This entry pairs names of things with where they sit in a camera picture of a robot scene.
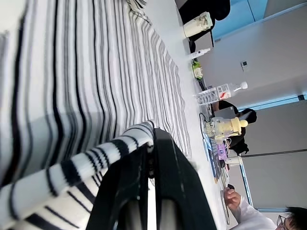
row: person in black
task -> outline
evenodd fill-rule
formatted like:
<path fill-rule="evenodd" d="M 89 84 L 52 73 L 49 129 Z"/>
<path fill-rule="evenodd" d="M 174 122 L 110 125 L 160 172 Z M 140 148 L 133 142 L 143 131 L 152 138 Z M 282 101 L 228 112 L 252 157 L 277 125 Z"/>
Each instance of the person in black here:
<path fill-rule="evenodd" d="M 255 110 L 248 108 L 248 109 L 243 110 L 242 112 L 239 112 L 237 107 L 235 107 L 233 104 L 231 104 L 227 101 L 223 101 L 223 100 L 215 103 L 213 105 L 213 110 L 217 111 L 217 110 L 221 110 L 221 109 L 225 109 L 225 108 L 229 108 L 229 107 L 233 107 L 234 112 L 235 112 L 237 117 L 241 117 L 242 115 L 249 113 L 248 117 L 245 118 L 245 120 L 249 124 L 254 123 L 257 120 L 257 113 L 256 113 Z M 230 137 L 230 139 L 231 139 L 230 149 L 234 150 L 237 154 L 242 153 L 244 151 L 248 151 L 247 144 L 245 143 L 245 140 L 244 140 L 244 135 L 246 134 L 246 129 L 243 127 L 241 129 L 241 132 L 242 132 L 242 134 L 240 136 Z"/>

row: white table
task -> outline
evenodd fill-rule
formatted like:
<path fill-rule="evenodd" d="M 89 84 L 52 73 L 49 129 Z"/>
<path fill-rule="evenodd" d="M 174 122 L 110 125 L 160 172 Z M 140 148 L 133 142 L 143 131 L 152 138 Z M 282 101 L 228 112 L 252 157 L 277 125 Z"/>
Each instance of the white table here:
<path fill-rule="evenodd" d="M 194 80 L 190 61 L 188 40 L 185 38 L 183 24 L 174 0 L 149 0 L 146 14 L 161 36 L 165 46 L 179 67 L 181 93 L 185 100 L 185 114 L 190 136 L 192 158 L 197 163 L 199 177 L 208 199 L 211 212 L 219 230 L 225 230 L 227 223 L 220 196 L 220 186 L 214 183 L 210 163 L 206 159 L 199 122 L 199 106 L 193 98 L 200 92 Z"/>

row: purple object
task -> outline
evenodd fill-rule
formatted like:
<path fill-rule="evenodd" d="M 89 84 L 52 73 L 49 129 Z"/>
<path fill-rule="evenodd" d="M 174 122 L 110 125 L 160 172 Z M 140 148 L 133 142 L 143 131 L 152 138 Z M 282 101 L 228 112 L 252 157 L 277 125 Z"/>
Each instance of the purple object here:
<path fill-rule="evenodd" d="M 227 153 L 224 144 L 218 144 L 217 145 L 217 152 L 219 154 L 220 160 L 226 160 L 227 159 Z"/>

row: glasses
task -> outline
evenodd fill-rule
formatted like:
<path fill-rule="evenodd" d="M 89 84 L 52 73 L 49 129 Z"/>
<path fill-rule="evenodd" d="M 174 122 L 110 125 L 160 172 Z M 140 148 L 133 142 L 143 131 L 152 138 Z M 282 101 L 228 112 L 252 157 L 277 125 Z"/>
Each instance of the glasses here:
<path fill-rule="evenodd" d="M 286 217 L 279 215 L 276 224 L 277 227 L 280 228 L 280 230 L 288 230 L 288 228 L 286 227 Z"/>

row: striped fabric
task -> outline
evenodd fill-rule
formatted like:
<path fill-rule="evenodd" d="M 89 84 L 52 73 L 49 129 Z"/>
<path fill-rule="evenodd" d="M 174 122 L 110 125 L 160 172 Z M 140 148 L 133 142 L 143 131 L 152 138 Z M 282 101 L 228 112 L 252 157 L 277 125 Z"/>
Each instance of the striped fabric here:
<path fill-rule="evenodd" d="M 100 170 L 110 164 L 98 157 L 108 152 L 95 147 L 134 124 L 152 120 L 191 155 L 178 67 L 145 4 L 28 0 L 20 27 L 0 35 L 0 206 L 8 210 L 1 212 L 1 229 L 84 227 Z M 80 178 L 73 178 L 60 194 L 68 188 L 65 174 L 73 166 L 80 173 L 95 158 L 99 173 L 94 167 L 80 175 L 78 186 Z M 29 187 L 28 178 L 37 183 Z M 66 201 L 73 217 L 59 208 Z"/>
<path fill-rule="evenodd" d="M 51 168 L 24 177 L 1 190 L 1 229 L 84 228 L 103 175 L 111 164 L 153 146 L 153 124 L 144 122 L 109 142 Z"/>

